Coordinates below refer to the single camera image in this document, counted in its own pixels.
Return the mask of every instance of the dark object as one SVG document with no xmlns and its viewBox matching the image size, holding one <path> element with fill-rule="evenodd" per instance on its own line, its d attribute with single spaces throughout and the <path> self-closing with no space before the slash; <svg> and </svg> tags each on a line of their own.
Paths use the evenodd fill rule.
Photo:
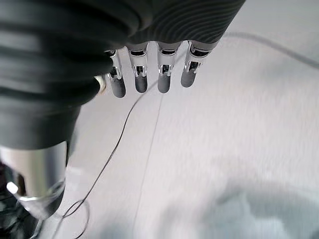
<svg viewBox="0 0 319 239">
<path fill-rule="evenodd" d="M 137 76 L 135 77 L 135 87 L 140 93 L 144 93 L 148 89 L 148 79 L 147 76 Z"/>
</svg>

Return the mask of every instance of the black cable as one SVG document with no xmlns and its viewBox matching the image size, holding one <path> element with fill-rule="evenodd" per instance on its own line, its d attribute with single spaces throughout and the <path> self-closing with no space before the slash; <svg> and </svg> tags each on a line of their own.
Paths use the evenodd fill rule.
<svg viewBox="0 0 319 239">
<path fill-rule="evenodd" d="M 0 202 L 5 201 L 5 200 L 8 200 L 8 199 L 13 198 L 13 197 L 14 197 L 14 195 L 11 195 L 11 196 L 6 197 L 6 198 L 1 198 L 1 199 L 0 199 Z"/>
<path fill-rule="evenodd" d="M 264 38 L 264 37 L 261 37 L 261 36 L 255 35 L 255 34 L 251 34 L 251 33 L 246 33 L 246 32 L 227 32 L 227 33 L 224 34 L 224 37 L 237 37 L 237 38 L 243 38 L 243 39 L 247 39 L 247 40 L 251 40 L 251 41 L 258 42 L 258 43 L 260 43 L 260 44 L 262 44 L 262 45 L 265 45 L 265 46 L 267 46 L 267 47 L 273 48 L 274 50 L 276 50 L 276 51 L 278 51 L 278 52 L 281 52 L 281 53 L 283 53 L 283 54 L 285 54 L 285 55 L 287 55 L 287 56 L 289 56 L 289 57 L 291 57 L 291 58 L 293 58 L 293 59 L 295 59 L 295 60 L 297 60 L 297 61 L 299 61 L 299 62 L 301 62 L 301 63 L 304 63 L 304 64 L 306 64 L 306 65 L 308 65 L 308 66 L 310 66 L 310 67 L 313 67 L 313 68 L 319 70 L 319 62 L 317 62 L 317 61 L 315 61 L 315 60 L 313 60 L 313 59 L 310 59 L 310 58 L 308 58 L 308 57 L 306 57 L 306 56 L 303 56 L 303 55 L 301 55 L 301 54 L 299 54 L 299 53 L 297 53 L 297 52 L 294 52 L 294 51 L 290 50 L 289 48 L 286 48 L 286 47 L 284 47 L 284 46 L 281 46 L 280 44 L 275 43 L 275 42 L 273 42 L 273 41 L 271 41 L 271 40 L 268 40 L 268 39 L 266 39 L 266 38 Z M 177 58 L 176 62 L 178 62 L 178 61 L 182 58 L 183 55 L 184 55 L 184 54 L 181 54 L 181 55 Z M 136 106 L 136 104 L 141 100 L 141 98 L 142 98 L 145 94 L 147 94 L 156 84 L 157 84 L 157 81 L 156 81 L 155 83 L 153 83 L 153 84 L 151 85 L 151 87 L 135 101 L 135 103 L 134 103 L 133 106 L 131 107 L 131 109 L 130 109 L 130 111 L 129 111 L 127 117 L 126 117 L 124 126 L 123 126 L 123 128 L 122 128 L 122 132 L 121 132 L 121 135 L 120 135 L 120 137 L 119 137 L 119 139 L 118 139 L 118 141 L 117 141 L 117 144 L 115 145 L 115 147 L 114 147 L 114 149 L 113 149 L 111 155 L 109 156 L 108 160 L 107 160 L 106 163 L 104 164 L 102 170 L 100 171 L 99 175 L 97 176 L 97 178 L 96 178 L 96 180 L 94 181 L 93 185 L 91 186 L 90 190 L 88 191 L 88 193 L 85 195 L 85 197 L 84 197 L 83 199 L 78 200 L 77 202 L 75 202 L 74 204 L 72 204 L 72 205 L 68 208 L 68 210 L 64 213 L 64 215 L 62 216 L 62 218 L 60 219 L 60 221 L 59 221 L 59 223 L 58 223 L 58 225 L 57 225 L 57 227 L 56 227 L 56 230 L 55 230 L 55 232 L 54 232 L 54 234 L 53 234 L 53 236 L 52 236 L 52 239 L 54 239 L 54 238 L 56 237 L 56 234 L 58 233 L 58 231 L 59 231 L 59 229 L 60 229 L 60 227 L 61 227 L 61 225 L 62 225 L 63 220 L 64 220 L 65 218 L 71 216 L 72 214 L 74 214 L 74 213 L 82 206 L 82 204 L 86 201 L 86 199 L 88 198 L 88 196 L 89 196 L 90 193 L 92 192 L 93 188 L 95 187 L 97 181 L 99 180 L 99 178 L 101 177 L 102 173 L 104 172 L 106 166 L 109 164 L 110 160 L 112 159 L 112 157 L 113 157 L 115 151 L 117 150 L 117 148 L 118 148 L 118 146 L 119 146 L 119 144 L 120 144 L 120 141 L 121 141 L 121 139 L 122 139 L 122 136 L 123 136 L 123 133 L 124 133 L 124 130 L 125 130 L 127 121 L 128 121 L 128 119 L 129 119 L 129 116 L 130 116 L 130 114 L 131 114 L 133 108 L 134 108 L 134 107 Z M 77 204 L 78 204 L 78 206 L 74 209 L 74 211 L 72 211 L 71 213 L 69 213 L 69 212 L 72 210 L 72 208 L 74 208 Z M 89 210 L 87 211 L 87 215 L 88 215 L 88 219 L 87 219 L 85 228 L 84 228 L 83 232 L 82 232 L 79 236 L 77 236 L 75 239 L 80 238 L 80 237 L 84 234 L 85 230 L 87 229 L 88 223 L 89 223 L 89 215 L 90 215 Z"/>
<path fill-rule="evenodd" d="M 54 239 L 54 238 L 56 237 L 56 234 L 57 234 L 57 232 L 59 231 L 59 229 L 60 229 L 60 227 L 61 227 L 61 225 L 62 225 L 63 220 L 64 220 L 65 218 L 71 216 L 72 214 L 74 214 L 74 213 L 82 206 L 82 204 L 86 201 L 86 199 L 88 198 L 88 196 L 89 196 L 90 193 L 92 192 L 93 188 L 95 187 L 96 183 L 97 183 L 98 180 L 100 179 L 100 177 L 101 177 L 102 173 L 104 172 L 106 166 L 109 164 L 110 160 L 112 159 L 112 157 L 113 157 L 115 151 L 117 150 L 117 148 L 118 148 L 118 146 L 119 146 L 119 144 L 120 144 L 120 142 L 121 142 L 121 139 L 122 139 L 124 130 L 125 130 L 125 128 L 126 128 L 126 124 L 127 124 L 127 122 L 128 122 L 128 119 L 129 119 L 129 117 L 130 117 L 130 114 L 131 114 L 132 110 L 134 109 L 134 107 L 136 106 L 136 104 L 144 97 L 144 95 L 147 94 L 151 89 L 153 89 L 156 84 L 157 84 L 157 81 L 154 82 L 154 83 L 151 85 L 151 87 L 150 87 L 144 94 L 142 94 L 142 95 L 134 102 L 134 104 L 132 105 L 132 107 L 131 107 L 131 109 L 130 109 L 130 111 L 129 111 L 127 117 L 126 117 L 126 120 L 125 120 L 125 122 L 124 122 L 121 135 L 120 135 L 120 137 L 119 137 L 119 139 L 118 139 L 118 141 L 117 141 L 117 143 L 116 143 L 116 145 L 115 145 L 115 147 L 114 147 L 112 153 L 110 154 L 108 160 L 107 160 L 106 163 L 104 164 L 104 166 L 103 166 L 103 168 L 101 169 L 99 175 L 98 175 L 97 178 L 95 179 L 93 185 L 91 186 L 90 190 L 87 192 L 87 194 L 85 195 L 85 197 L 84 197 L 83 199 L 81 199 L 81 200 L 78 200 L 78 201 L 75 202 L 74 204 L 72 204 L 72 205 L 68 208 L 68 210 L 64 213 L 64 215 L 62 216 L 62 218 L 60 219 L 60 221 L 59 221 L 59 223 L 58 223 L 58 226 L 56 227 L 56 230 L 55 230 L 55 232 L 54 232 L 54 234 L 53 234 L 53 236 L 52 236 L 52 239 Z M 72 208 L 74 208 L 77 204 L 78 204 L 78 206 L 74 209 L 74 211 L 72 211 L 71 213 L 69 213 L 69 212 L 72 210 Z M 82 232 L 78 237 L 76 237 L 75 239 L 80 238 L 80 237 L 84 234 L 84 232 L 85 232 L 85 231 L 83 231 L 83 232 Z"/>
<path fill-rule="evenodd" d="M 275 43 L 267 38 L 264 38 L 262 36 L 258 36 L 256 34 L 251 34 L 247 32 L 226 32 L 224 34 L 224 37 L 236 37 L 236 38 L 242 38 L 250 41 L 254 41 L 257 43 L 260 43 L 262 45 L 268 46 L 278 52 L 281 52 L 303 64 L 306 64 L 310 67 L 313 67 L 317 70 L 319 70 L 319 62 L 316 60 L 313 60 L 311 58 L 308 58 L 307 56 L 301 55 L 298 52 L 295 52 L 289 48 L 286 48 L 278 43 Z"/>
</svg>

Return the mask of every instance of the thin wire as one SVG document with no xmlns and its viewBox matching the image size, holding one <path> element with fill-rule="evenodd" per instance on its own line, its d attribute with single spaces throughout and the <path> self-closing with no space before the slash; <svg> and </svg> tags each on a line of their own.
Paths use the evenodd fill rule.
<svg viewBox="0 0 319 239">
<path fill-rule="evenodd" d="M 313 60 L 313 59 L 311 59 L 311 58 L 308 58 L 308 57 L 306 57 L 306 56 L 303 56 L 303 55 L 301 55 L 301 54 L 299 54 L 299 53 L 297 53 L 297 52 L 294 52 L 294 51 L 292 51 L 291 49 L 286 48 L 286 47 L 284 47 L 284 46 L 282 46 L 282 45 L 280 45 L 280 44 L 278 44 L 278 43 L 275 43 L 275 42 L 273 42 L 273 41 L 271 41 L 271 40 L 269 40 L 269 39 L 267 39 L 267 38 L 264 38 L 264 37 L 261 37 L 261 36 L 255 35 L 255 34 L 251 34 L 251 33 L 246 33 L 246 32 L 227 32 L 227 33 L 224 34 L 224 37 L 237 37 L 237 38 L 243 38 L 243 39 L 247 39 L 247 40 L 251 40 L 251 41 L 260 43 L 260 44 L 265 45 L 265 46 L 268 46 L 268 47 L 270 47 L 270 48 L 272 48 L 272 49 L 274 49 L 274 50 L 277 50 L 278 52 L 281 52 L 281 53 L 283 53 L 283 54 L 285 54 L 285 55 L 287 55 L 287 56 L 289 56 L 289 57 L 291 57 L 291 58 L 293 58 L 293 59 L 295 59 L 295 60 L 297 60 L 297 61 L 299 61 L 299 62 L 301 62 L 301 63 L 304 63 L 304 64 L 306 64 L 306 65 L 308 65 L 308 66 L 310 66 L 310 67 L 313 67 L 313 68 L 319 70 L 319 62 L 317 62 L 317 61 L 315 61 L 315 60 Z M 184 55 L 184 54 L 181 54 L 181 55 L 176 59 L 176 62 L 179 61 L 179 60 L 183 57 L 183 55 Z M 112 159 L 112 157 L 113 157 L 115 151 L 117 150 L 117 148 L 118 148 L 118 146 L 119 146 L 119 144 L 120 144 L 120 141 L 121 141 L 121 139 L 122 139 L 122 136 L 123 136 L 123 133 L 124 133 L 124 130 L 125 130 L 127 121 L 128 121 L 128 119 L 129 119 L 129 116 L 130 116 L 130 114 L 131 114 L 133 108 L 134 108 L 134 107 L 136 106 L 136 104 L 141 100 L 141 98 L 142 98 L 145 94 L 147 94 L 147 93 L 156 85 L 156 83 L 157 83 L 157 81 L 154 82 L 154 83 L 151 85 L 151 87 L 150 87 L 143 95 L 141 95 L 141 96 L 135 101 L 135 103 L 134 103 L 133 106 L 131 107 L 131 109 L 130 109 L 130 111 L 129 111 L 127 117 L 126 117 L 124 126 L 123 126 L 123 128 L 122 128 L 121 135 L 120 135 L 120 137 L 119 137 L 119 139 L 118 139 L 118 141 L 117 141 L 116 146 L 114 147 L 114 149 L 113 149 L 111 155 L 109 156 L 108 160 L 107 160 L 106 163 L 104 164 L 102 170 L 100 171 L 99 175 L 97 176 L 97 178 L 96 178 L 96 180 L 94 181 L 93 185 L 91 186 L 90 190 L 88 191 L 88 193 L 85 195 L 85 197 L 84 197 L 83 199 L 78 200 L 77 202 L 75 202 L 75 203 L 74 203 L 71 207 L 69 207 L 69 209 L 64 213 L 64 215 L 62 216 L 62 218 L 60 219 L 60 221 L 59 221 L 59 223 L 58 223 L 58 225 L 57 225 L 57 227 L 56 227 L 56 230 L 55 230 L 55 232 L 54 232 L 54 234 L 53 234 L 53 236 L 52 236 L 52 239 L 54 239 L 54 238 L 56 237 L 56 235 L 57 235 L 57 233 L 58 233 L 58 231 L 59 231 L 59 229 L 60 229 L 60 227 L 61 227 L 61 224 L 62 224 L 63 220 L 64 220 L 65 218 L 71 216 L 72 214 L 74 214 L 74 213 L 82 206 L 82 204 L 86 201 L 86 199 L 88 198 L 88 196 L 89 196 L 90 193 L 92 192 L 93 188 L 95 187 L 96 183 L 98 182 L 99 178 L 101 177 L 102 173 L 104 172 L 106 166 L 109 164 L 110 160 Z M 78 206 L 75 208 L 75 210 L 72 211 L 71 213 L 69 213 L 69 212 L 72 210 L 72 208 L 74 208 L 77 204 L 78 204 Z M 87 229 L 88 222 L 89 222 L 89 217 L 88 217 L 87 224 L 86 224 L 86 226 L 85 226 L 84 231 L 83 231 L 78 237 L 76 237 L 75 239 L 80 238 L 80 237 L 84 234 L 85 230 Z"/>
<path fill-rule="evenodd" d="M 1 198 L 1 199 L 0 199 L 0 202 L 5 201 L 5 200 L 8 200 L 8 199 L 13 198 L 13 197 L 14 197 L 14 195 L 11 195 L 11 196 L 6 197 L 6 198 Z"/>
<path fill-rule="evenodd" d="M 156 130 L 157 130 L 157 128 L 158 128 L 158 122 L 159 122 L 159 118 L 160 118 L 160 109 L 161 109 L 161 103 L 162 103 L 162 101 L 163 101 L 163 95 L 162 95 L 161 98 L 160 98 L 158 117 L 157 117 L 157 119 L 156 119 L 156 123 L 155 123 L 155 127 L 154 127 L 154 132 L 153 132 L 153 136 L 152 136 L 152 140 L 151 140 L 151 145 L 150 145 L 150 149 L 149 149 L 149 154 L 148 154 L 148 158 L 147 158 L 147 160 L 146 160 L 145 169 L 144 169 L 144 174 L 143 174 L 143 178 L 142 178 L 142 183 L 141 183 L 141 186 L 140 186 L 140 195 L 139 195 L 139 200 L 138 200 L 138 206 L 137 206 L 136 211 L 135 211 L 135 216 L 134 216 L 134 221 L 133 221 L 133 227 L 132 227 L 132 235 L 133 235 L 134 229 L 135 229 L 136 218 L 138 217 L 138 213 L 139 213 L 139 210 L 140 210 L 141 198 L 142 198 L 142 193 L 143 193 L 142 189 L 143 189 L 143 186 L 144 186 L 146 171 L 147 171 L 147 168 L 148 168 L 148 165 L 149 165 L 149 160 L 150 160 L 151 151 L 152 151 L 152 148 L 153 148 L 153 142 L 154 142 Z"/>
<path fill-rule="evenodd" d="M 262 36 L 258 36 L 256 34 L 251 34 L 247 32 L 226 32 L 224 34 L 224 37 L 236 37 L 236 38 L 242 38 L 250 41 L 254 41 L 257 43 L 260 43 L 262 45 L 268 46 L 278 52 L 281 52 L 303 64 L 306 64 L 310 67 L 313 67 L 317 70 L 319 70 L 319 62 L 316 60 L 313 60 L 311 58 L 308 58 L 307 56 L 301 55 L 298 52 L 295 52 L 289 48 L 286 48 L 276 42 L 273 42 L 272 40 L 269 40 L 267 38 L 264 38 Z"/>
<path fill-rule="evenodd" d="M 130 109 L 130 111 L 129 111 L 127 117 L 126 117 L 126 120 L 125 120 L 125 122 L 124 122 L 124 126 L 123 126 L 123 128 L 122 128 L 121 135 L 120 135 L 120 137 L 119 137 L 119 139 L 118 139 L 118 141 L 117 141 L 117 143 L 116 143 L 116 145 L 115 145 L 115 147 L 114 147 L 112 153 L 110 154 L 108 160 L 107 160 L 106 163 L 104 164 L 104 166 L 103 166 L 103 168 L 101 169 L 99 175 L 98 175 L 97 178 L 95 179 L 93 185 L 91 186 L 90 190 L 87 192 L 87 194 L 85 195 L 85 197 L 84 197 L 83 199 L 81 199 L 81 200 L 78 200 L 78 201 L 75 202 L 74 204 L 72 204 L 72 205 L 68 208 L 68 210 L 64 213 L 64 215 L 62 216 L 62 218 L 60 219 L 60 221 L 59 221 L 59 223 L 58 223 L 58 225 L 57 225 L 57 227 L 56 227 L 56 230 L 55 230 L 55 232 L 54 232 L 54 234 L 53 234 L 53 236 L 52 236 L 52 239 L 54 239 L 54 238 L 56 237 L 56 235 L 57 235 L 57 233 L 58 233 L 58 231 L 59 231 L 59 229 L 60 229 L 60 227 L 61 227 L 61 225 L 62 225 L 63 220 L 64 220 L 65 218 L 71 216 L 72 214 L 74 214 L 74 213 L 82 206 L 82 204 L 85 202 L 85 200 L 88 198 L 88 196 L 89 196 L 90 193 L 92 192 L 93 188 L 95 187 L 96 183 L 97 183 L 98 180 L 100 179 L 102 173 L 104 172 L 106 166 L 109 164 L 110 160 L 112 159 L 112 157 L 113 157 L 115 151 L 117 150 L 117 148 L 118 148 L 118 146 L 119 146 L 119 144 L 120 144 L 120 142 L 121 142 L 121 139 L 122 139 L 124 130 L 125 130 L 125 128 L 126 128 L 126 124 L 127 124 L 127 122 L 128 122 L 128 119 L 129 119 L 129 117 L 130 117 L 130 114 L 131 114 L 132 110 L 134 109 L 134 107 L 136 106 L 136 104 L 145 96 L 145 94 L 147 94 L 150 90 L 152 90 L 156 84 L 157 84 L 157 81 L 154 82 L 154 83 L 151 85 L 151 87 L 150 87 L 144 94 L 142 94 L 142 95 L 135 101 L 135 103 L 132 105 L 132 107 L 131 107 L 131 109 Z M 76 205 L 78 205 L 78 206 L 74 209 L 74 211 L 72 211 L 71 213 L 69 213 Z"/>
</svg>

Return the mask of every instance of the robotic hand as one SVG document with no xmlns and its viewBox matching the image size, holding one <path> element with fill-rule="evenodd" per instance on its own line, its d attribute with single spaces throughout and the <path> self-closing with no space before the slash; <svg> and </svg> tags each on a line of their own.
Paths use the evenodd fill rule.
<svg viewBox="0 0 319 239">
<path fill-rule="evenodd" d="M 138 92 L 147 90 L 148 42 L 158 44 L 169 90 L 176 51 L 189 48 L 190 87 L 244 0 L 10 0 L 0 3 L 0 159 L 7 189 L 36 218 L 59 207 L 69 142 L 81 106 L 100 90 L 125 95 L 116 49 L 127 47 Z"/>
</svg>

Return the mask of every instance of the silver metal part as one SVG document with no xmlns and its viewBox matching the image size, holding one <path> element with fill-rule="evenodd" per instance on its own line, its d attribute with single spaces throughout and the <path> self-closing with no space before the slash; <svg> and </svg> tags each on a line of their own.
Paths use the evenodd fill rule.
<svg viewBox="0 0 319 239">
<path fill-rule="evenodd" d="M 194 69 L 193 73 L 196 74 L 198 69 L 204 63 L 206 57 L 211 52 L 211 50 L 201 50 L 194 48 L 191 41 L 188 42 L 188 51 L 185 58 L 185 72 L 189 72 L 190 69 Z"/>
<path fill-rule="evenodd" d="M 37 219 L 47 219 L 61 203 L 66 157 L 65 141 L 37 150 L 0 146 L 0 160 L 11 170 L 8 191 Z"/>
<path fill-rule="evenodd" d="M 118 50 L 111 50 L 107 52 L 109 53 L 109 56 L 113 61 L 113 70 L 107 75 L 110 79 L 113 77 L 117 77 L 120 80 L 122 78 L 122 65 Z"/>
<path fill-rule="evenodd" d="M 177 49 L 166 50 L 160 47 L 158 44 L 158 65 L 159 65 L 159 74 L 162 76 L 167 72 L 167 76 L 171 76 L 171 72 L 174 67 L 175 57 Z"/>
<path fill-rule="evenodd" d="M 132 69 L 134 72 L 135 77 L 142 76 L 145 77 L 147 75 L 147 49 L 148 44 L 143 49 L 135 50 L 129 49 L 129 56 L 131 60 Z"/>
</svg>

